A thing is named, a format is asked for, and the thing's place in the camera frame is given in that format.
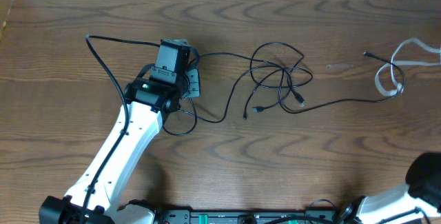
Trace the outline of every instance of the cable connector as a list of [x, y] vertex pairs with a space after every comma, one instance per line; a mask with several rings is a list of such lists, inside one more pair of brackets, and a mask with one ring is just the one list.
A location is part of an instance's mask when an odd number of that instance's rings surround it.
[[366, 57], [371, 57], [371, 58], [375, 58], [376, 57], [375, 55], [373, 55], [370, 52], [363, 52], [363, 55], [365, 55]]
[[265, 108], [264, 107], [262, 107], [262, 106], [258, 106], [258, 107], [254, 107], [253, 108], [253, 112], [262, 112], [263, 110], [265, 110]]
[[294, 97], [296, 98], [297, 102], [300, 104], [301, 107], [305, 106], [306, 101], [303, 99], [302, 95], [300, 95], [298, 92], [294, 92]]

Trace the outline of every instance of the black cable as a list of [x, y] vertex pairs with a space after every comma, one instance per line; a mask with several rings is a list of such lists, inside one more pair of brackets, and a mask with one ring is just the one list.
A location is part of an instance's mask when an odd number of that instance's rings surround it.
[[315, 204], [317, 204], [317, 203], [323, 203], [323, 202], [331, 204], [332, 207], [335, 209], [335, 211], [337, 211], [337, 207], [336, 207], [336, 206], [335, 206], [330, 200], [328, 200], [328, 199], [318, 199], [318, 200], [313, 201], [311, 204], [309, 204], [309, 206], [305, 209], [305, 216], [307, 216], [307, 215], [306, 215], [307, 211], [308, 211], [309, 209], [311, 209]]
[[196, 124], [198, 123], [198, 118], [197, 118], [197, 113], [196, 113], [196, 107], [194, 107], [194, 103], [193, 103], [193, 100], [192, 100], [192, 98], [191, 97], [189, 97], [188, 98], [189, 99], [189, 101], [190, 101], [190, 103], [192, 104], [192, 107], [193, 107], [193, 112], [194, 112], [194, 124], [193, 124], [193, 127], [190, 129], [190, 130], [188, 130], [188, 131], [186, 131], [186, 132], [184, 132], [184, 133], [182, 133], [182, 134], [175, 134], [175, 133], [172, 133], [172, 132], [169, 132], [168, 130], [167, 130], [167, 128], [165, 128], [165, 123], [163, 124], [163, 129], [164, 129], [164, 131], [166, 132], [166, 133], [168, 133], [168, 134], [171, 134], [171, 135], [173, 135], [173, 136], [184, 136], [184, 135], [187, 135], [187, 134], [189, 134], [190, 132], [192, 132], [193, 130], [194, 130], [194, 128], [196, 127]]
[[389, 218], [386, 218], [386, 219], [382, 219], [377, 224], [385, 224], [385, 223], [394, 221], [396, 219], [399, 219], [399, 218], [402, 218], [402, 217], [405, 217], [405, 216], [408, 216], [408, 215], [411, 215], [411, 214], [419, 214], [420, 212], [422, 213], [422, 216], [425, 219], [425, 221], [427, 222], [427, 224], [431, 224], [431, 221], [430, 221], [429, 217], [427, 216], [426, 212], [424, 212], [424, 210], [422, 210], [419, 207], [416, 207], [413, 210], [409, 210], [409, 211], [403, 212], [401, 214], [396, 214], [396, 215], [394, 215], [392, 217], [389, 217]]
[[315, 221], [317, 223], [323, 223], [323, 224], [335, 224], [333, 221], [327, 221], [322, 218], [316, 218], [310, 216], [287, 216], [287, 217], [278, 218], [273, 221], [268, 221], [265, 224], [279, 224], [285, 221]]
[[103, 171], [105, 165], [109, 161], [110, 157], [112, 156], [112, 154], [114, 153], [114, 151], [118, 147], [119, 143], [123, 139], [124, 135], [127, 132], [127, 127], [129, 126], [129, 110], [127, 108], [127, 103], [125, 101], [124, 93], [123, 93], [123, 91], [122, 91], [118, 81], [115, 79], [115, 76], [110, 72], [109, 68], [105, 65], [104, 61], [96, 53], [94, 47], [90, 43], [90, 39], [103, 39], [103, 40], [107, 40], [107, 41], [116, 41], [116, 42], [121, 42], [121, 43], [141, 44], [141, 45], [152, 45], [152, 46], [159, 47], [158, 44], [150, 43], [150, 42], [145, 42], [145, 41], [127, 41], [127, 40], [123, 40], [123, 39], [116, 39], [116, 38], [111, 38], [111, 37], [103, 37], [103, 36], [93, 35], [93, 34], [88, 34], [85, 37], [85, 42], [87, 43], [87, 45], [88, 45], [88, 47], [90, 49], [90, 52], [92, 52], [92, 54], [95, 56], [95, 59], [103, 67], [105, 72], [107, 72], [107, 75], [109, 75], [110, 80], [113, 82], [113, 84], [116, 87], [116, 90], [118, 91], [118, 94], [119, 94], [119, 96], [121, 98], [121, 101], [123, 102], [125, 121], [124, 121], [124, 127], [121, 130], [121, 134], [118, 136], [118, 139], [115, 141], [115, 144], [112, 146], [112, 148], [110, 149], [109, 153], [104, 158], [102, 164], [99, 166], [98, 170], [96, 171], [96, 173], [95, 173], [95, 175], [94, 175], [94, 177], [92, 179], [92, 182], [88, 186], [88, 191], [87, 191], [87, 193], [85, 195], [85, 198], [84, 198], [83, 207], [81, 208], [80, 219], [79, 219], [80, 220], [79, 221], [80, 224], [84, 224], [84, 222], [85, 222], [85, 214], [86, 214], [86, 211], [87, 211], [87, 208], [88, 208], [90, 195], [92, 194], [92, 192], [95, 189], [95, 184], [98, 181], [99, 175], [101, 174], [101, 172]]
[[143, 69], [141, 69], [141, 71], [139, 71], [138, 76], [136, 77], [144, 77], [144, 75], [152, 68], [154, 67], [154, 64], [147, 64], [144, 65]]
[[[261, 48], [262, 48], [263, 46], [265, 46], [265, 45], [273, 45], [273, 44], [278, 44], [278, 45], [285, 45], [285, 46], [288, 46], [288, 47], [294, 49], [294, 50], [295, 50], [298, 54], [300, 54], [302, 57], [296, 62], [296, 64], [294, 65], [294, 67], [287, 67], [287, 68], [284, 68], [284, 67], [282, 67], [282, 66], [280, 66], [280, 65], [278, 65], [278, 64], [276, 64], [276, 63], [270, 62], [270, 61], [260, 60], [260, 59], [254, 59], [254, 56], [256, 55], [256, 53], [257, 53], [257, 51], [258, 51], [259, 49], [261, 49]], [[401, 70], [401, 68], [399, 68], [397, 65], [391, 63], [390, 61], [386, 61], [385, 59], [381, 59], [381, 58], [379, 58], [379, 57], [373, 55], [372, 53], [365, 52], [364, 55], [365, 55], [366, 57], [371, 57], [371, 58], [377, 59], [377, 60], [379, 60], [379, 61], [382, 61], [382, 62], [388, 63], [388, 64], [392, 65], [393, 67], [395, 67], [396, 69], [398, 69], [398, 70], [400, 71], [400, 73], [401, 73], [401, 75], [402, 75], [402, 78], [403, 78], [402, 87], [401, 87], [400, 90], [398, 90], [393, 96], [389, 96], [389, 97], [387, 97], [387, 98], [378, 99], [378, 100], [370, 100], [370, 99], [339, 99], [339, 100], [335, 100], [335, 101], [330, 101], [330, 102], [328, 102], [328, 103], [323, 103], [323, 104], [320, 104], [320, 105], [316, 105], [316, 106], [314, 106], [314, 107], [310, 107], [310, 108], [306, 108], [306, 109], [302, 109], [302, 110], [297, 110], [297, 111], [291, 111], [291, 110], [287, 109], [287, 107], [285, 107], [285, 106], [283, 105], [283, 101], [288, 97], [289, 93], [292, 93], [292, 94], [294, 95], [294, 97], [299, 101], [299, 103], [302, 103], [302, 102], [303, 102], [303, 98], [300, 96], [299, 93], [295, 92], [295, 91], [293, 90], [293, 88], [296, 88], [296, 87], [300, 87], [300, 86], [306, 85], [306, 84], [309, 83], [309, 82], [312, 80], [312, 78], [313, 78], [311, 72], [309, 72], [309, 71], [306, 70], [306, 69], [298, 68], [298, 67], [297, 67], [297, 65], [298, 65], [298, 64], [303, 60], [303, 58], [305, 57], [305, 56], [303, 55], [303, 53], [301, 53], [300, 51], [298, 51], [298, 50], [295, 49], [294, 47], [291, 47], [290, 45], [287, 45], [287, 44], [285, 44], [285, 43], [275, 42], [275, 43], [266, 43], [266, 44], [264, 44], [264, 45], [261, 45], [259, 48], [257, 48], [257, 49], [254, 51], [254, 53], [253, 53], [253, 57], [252, 57], [252, 58], [249, 58], [249, 57], [246, 57], [246, 56], [243, 56], [243, 55], [239, 55], [239, 54], [234, 54], [234, 53], [231, 53], [231, 52], [214, 52], [214, 53], [209, 53], [209, 54], [200, 55], [200, 58], [203, 58], [203, 57], [209, 57], [209, 56], [215, 56], [215, 55], [229, 55], [229, 56], [234, 56], [234, 57], [238, 57], [238, 58], [241, 58], [241, 59], [249, 60], [250, 63], [252, 63], [253, 61], [255, 61], [255, 62], [261, 62], [261, 63], [267, 63], [267, 64], [270, 64], [270, 65], [266, 65], [266, 66], [260, 66], [260, 67], [252, 68], [252, 69], [250, 69], [250, 70], [244, 72], [243, 74], [241, 74], [241, 75], [238, 77], [238, 79], [236, 80], [236, 82], [233, 84], [232, 91], [231, 91], [230, 94], [229, 94], [229, 98], [228, 98], [228, 100], [227, 100], [227, 105], [225, 106], [224, 115], [223, 115], [223, 117], [222, 117], [220, 120], [218, 120], [218, 121], [211, 121], [211, 120], [205, 119], [205, 118], [203, 118], [203, 117], [201, 117], [201, 116], [198, 116], [197, 114], [194, 114], [194, 113], [188, 112], [188, 111], [186, 111], [186, 110], [179, 110], [179, 112], [183, 112], [183, 113], [186, 113], [186, 114], [188, 114], [188, 115], [195, 116], [197, 119], [200, 119], [200, 120], [202, 120], [202, 121], [206, 121], [206, 122], [209, 122], [209, 123], [220, 123], [221, 121], [225, 120], [225, 117], [227, 116], [227, 111], [228, 111], [229, 103], [230, 103], [230, 101], [231, 101], [231, 97], [232, 97], [232, 95], [233, 95], [233, 92], [234, 92], [234, 89], [235, 89], [235, 87], [236, 87], [236, 84], [237, 84], [237, 83], [239, 82], [239, 80], [240, 80], [241, 78], [243, 78], [247, 73], [250, 73], [250, 74], [251, 74], [254, 70], [259, 70], [259, 69], [262, 69], [262, 68], [271, 68], [271, 67], [273, 67], [273, 68], [278, 68], [278, 69], [275, 70], [275, 71], [273, 71], [273, 72], [271, 72], [270, 74], [268, 74], [266, 77], [264, 77], [264, 78], [263, 78], [262, 80], [260, 80], [259, 82], [255, 81], [255, 83], [256, 83], [256, 87], [254, 88], [254, 90], [252, 91], [252, 93], [250, 94], [250, 96], [248, 97], [248, 100], [247, 100], [247, 102], [246, 102], [246, 104], [245, 104], [245, 109], [244, 109], [244, 114], [243, 114], [244, 119], [247, 119], [247, 112], [246, 112], [247, 105], [248, 105], [250, 99], [253, 97], [254, 93], [257, 91], [257, 89], [258, 89], [259, 87], [263, 87], [263, 88], [278, 88], [278, 102], [275, 103], [275, 104], [273, 104], [273, 105], [271, 105], [271, 106], [268, 106], [268, 107], [261, 107], [261, 106], [254, 107], [254, 108], [253, 108], [253, 111], [255, 111], [255, 112], [262, 112], [263, 110], [266, 110], [266, 109], [268, 109], [268, 108], [272, 108], [272, 107], [274, 107], [274, 106], [276, 106], [276, 105], [280, 105], [281, 108], [282, 108], [284, 111], [286, 111], [287, 113], [289, 113], [289, 114], [300, 114], [300, 113], [303, 113], [303, 112], [307, 112], [307, 111], [315, 110], [315, 109], [317, 109], [317, 108], [322, 108], [322, 107], [325, 107], [325, 106], [328, 106], [328, 105], [332, 105], [332, 104], [335, 104], [335, 103], [341, 103], [341, 102], [345, 102], [345, 101], [355, 101], [355, 102], [365, 102], [365, 103], [382, 103], [382, 102], [385, 102], [385, 101], [389, 101], [389, 100], [391, 100], [392, 98], [395, 98], [395, 97], [397, 97], [399, 94], [402, 93], [402, 91], [404, 90], [404, 85], [405, 85], [405, 83], [406, 83], [406, 78], [405, 78], [404, 72]], [[304, 83], [300, 83], [300, 84], [294, 85], [294, 84], [292, 83], [293, 80], [292, 80], [292, 77], [291, 77], [291, 73], [292, 73], [294, 70], [302, 70], [303, 72], [306, 72], [307, 74], [310, 75], [310, 79], [308, 79], [308, 80], [307, 80], [306, 82], [304, 82]], [[280, 85], [279, 85], [279, 86], [270, 86], [270, 85], [263, 85], [263, 84], [262, 84], [262, 83], [263, 83], [265, 80], [267, 80], [271, 75], [273, 75], [274, 73], [279, 72], [279, 71], [282, 71], [282, 77], [280, 78]], [[287, 73], [287, 75], [288, 75], [288, 77], [287, 77], [287, 86], [283, 86], [283, 75], [284, 75], [284, 73]], [[289, 91], [288, 91], [288, 93], [287, 93], [287, 94], [281, 99], [281, 98], [280, 98], [280, 95], [281, 95], [281, 90], [282, 90], [283, 88], [289, 88]]]

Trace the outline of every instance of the wood grain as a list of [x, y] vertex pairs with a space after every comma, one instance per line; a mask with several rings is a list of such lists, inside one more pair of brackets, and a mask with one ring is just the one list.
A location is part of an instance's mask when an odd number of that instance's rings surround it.
[[[203, 54], [251, 56], [260, 44], [284, 41], [306, 54], [314, 74], [299, 88], [308, 106], [343, 97], [380, 98], [373, 76], [410, 37], [438, 47], [440, 0], [16, 0], [0, 45], [0, 222], [36, 223], [47, 195], [63, 196], [112, 129], [120, 101], [90, 54], [86, 34], [159, 42], [185, 38]], [[94, 41], [121, 85], [156, 60], [156, 48]], [[286, 65], [292, 52], [275, 46], [258, 55]], [[400, 59], [437, 61], [416, 46]], [[330, 69], [329, 64], [350, 68]], [[246, 61], [201, 61], [198, 113], [223, 113]], [[254, 84], [237, 86], [227, 118], [198, 123], [185, 137], [160, 133], [144, 152], [122, 203], [194, 209], [304, 208], [317, 198], [339, 205], [404, 181], [419, 154], [441, 150], [441, 68], [405, 68], [404, 94], [382, 104], [341, 103], [304, 114], [251, 107], [276, 100]], [[297, 108], [294, 101], [288, 102]], [[175, 114], [169, 130], [190, 128]]]

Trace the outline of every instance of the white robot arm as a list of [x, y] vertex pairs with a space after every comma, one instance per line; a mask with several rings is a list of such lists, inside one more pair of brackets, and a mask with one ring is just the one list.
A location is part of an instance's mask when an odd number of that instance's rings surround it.
[[409, 185], [402, 184], [377, 196], [364, 198], [358, 207], [356, 216], [363, 224], [385, 223], [401, 224], [427, 217], [440, 217], [438, 210], [423, 201], [409, 195]]
[[[103, 208], [104, 214], [112, 219], [116, 217], [120, 196], [135, 165], [150, 141], [159, 133], [163, 124], [161, 113], [151, 111], [152, 107], [148, 105], [132, 102], [128, 108], [130, 124], [127, 133], [100, 174], [88, 203], [89, 210], [100, 206]], [[66, 192], [65, 196], [70, 197], [72, 204], [83, 205], [92, 177], [118, 138], [123, 129], [124, 120], [124, 109], [121, 106], [115, 126], [95, 159], [83, 176]]]

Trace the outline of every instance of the white cable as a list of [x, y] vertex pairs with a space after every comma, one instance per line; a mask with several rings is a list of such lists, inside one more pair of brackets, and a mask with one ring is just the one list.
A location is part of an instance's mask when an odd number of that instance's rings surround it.
[[[400, 48], [403, 45], [406, 45], [408, 43], [416, 43], [417, 45], [419, 45], [422, 49], [426, 50], [427, 52], [431, 52], [431, 53], [438, 53], [440, 54], [440, 62], [439, 63], [429, 63], [429, 62], [421, 62], [421, 61], [393, 61], [395, 59], [395, 55], [398, 53], [398, 51], [400, 50]], [[410, 38], [406, 41], [403, 41], [397, 48], [397, 50], [395, 50], [395, 52], [392, 54], [391, 57], [391, 63], [394, 63], [395, 65], [419, 65], [419, 66], [439, 66], [441, 65], [441, 48], [437, 49], [437, 48], [431, 48], [428, 45], [424, 44], [423, 42], [421, 42], [419, 39], [417, 38]], [[387, 68], [388, 66], [391, 67], [391, 79], [393, 84], [397, 87], [395, 90], [385, 90], [383, 88], [383, 86], [381, 85], [380, 82], [380, 72]], [[383, 96], [393, 96], [396, 94], [396, 92], [398, 90], [401, 90], [402, 84], [397, 82], [395, 80], [395, 77], [393, 75], [393, 66], [389, 65], [389, 64], [385, 64], [383, 65], [378, 71], [377, 74], [375, 75], [375, 86], [377, 87], [377, 90], [383, 95]]]

